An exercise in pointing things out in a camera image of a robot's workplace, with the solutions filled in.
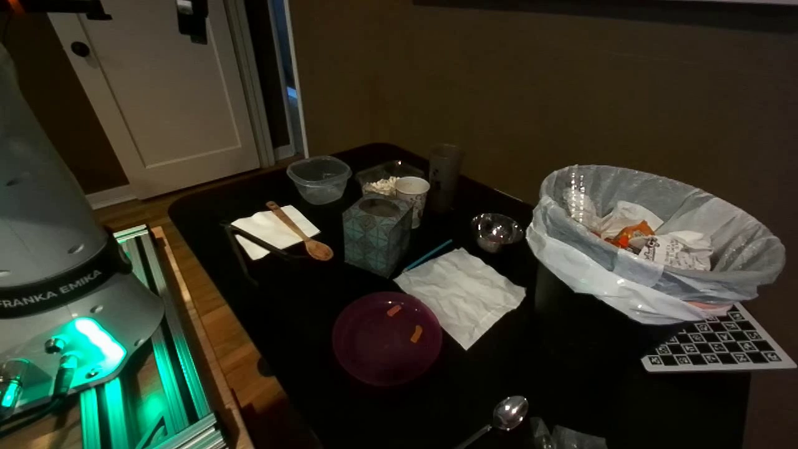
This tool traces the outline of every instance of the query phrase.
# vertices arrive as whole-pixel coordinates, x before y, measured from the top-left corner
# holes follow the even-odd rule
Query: floor
[[[197,314],[210,335],[210,344],[220,360],[224,379],[242,410],[248,438],[260,449],[317,449],[310,428],[296,418],[286,395],[275,377],[257,373],[260,353],[248,342],[246,332],[224,305],[221,295],[205,274],[191,249],[184,246],[174,224],[170,223],[170,204],[177,196],[128,203],[98,211],[98,219],[110,231],[125,231],[135,224],[161,228],[174,252],[180,274],[190,289]]]

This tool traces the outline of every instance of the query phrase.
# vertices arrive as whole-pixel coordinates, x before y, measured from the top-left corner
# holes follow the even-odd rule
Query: metal bowl
[[[498,213],[473,214],[470,228],[479,248],[485,252],[498,252],[502,248],[518,242],[524,234],[517,219]]]

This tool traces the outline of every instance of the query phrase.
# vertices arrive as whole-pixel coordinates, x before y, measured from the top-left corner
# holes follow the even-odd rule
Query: plastic bag
[[[662,219],[657,233],[710,239],[710,273],[652,264],[598,239],[588,224],[619,203]],[[644,325],[676,325],[726,314],[752,300],[783,264],[781,239],[748,213],[697,188],[611,165],[551,173],[525,231],[532,252],[573,292],[593,295]]]

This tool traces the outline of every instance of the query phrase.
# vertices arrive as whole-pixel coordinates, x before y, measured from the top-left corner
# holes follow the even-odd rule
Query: spoon
[[[300,239],[302,239],[302,246],[305,246],[305,252],[306,252],[311,259],[326,263],[326,259],[335,258],[335,252],[331,252],[330,246],[306,238],[306,234],[296,228],[296,223],[282,213],[278,204],[266,203],[266,208],[278,218],[278,223],[283,223],[291,233],[300,234]]]
[[[457,449],[470,448],[475,439],[485,438],[490,429],[514,433],[529,413],[525,397],[503,397],[490,414],[490,425],[483,425],[479,433],[473,433],[467,443],[460,443]]]

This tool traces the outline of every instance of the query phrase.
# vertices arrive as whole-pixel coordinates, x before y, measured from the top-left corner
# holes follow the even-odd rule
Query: white door
[[[101,5],[111,21],[50,21],[135,196],[260,168],[268,150],[253,140],[224,4],[206,4],[206,45],[180,35],[174,0]]]

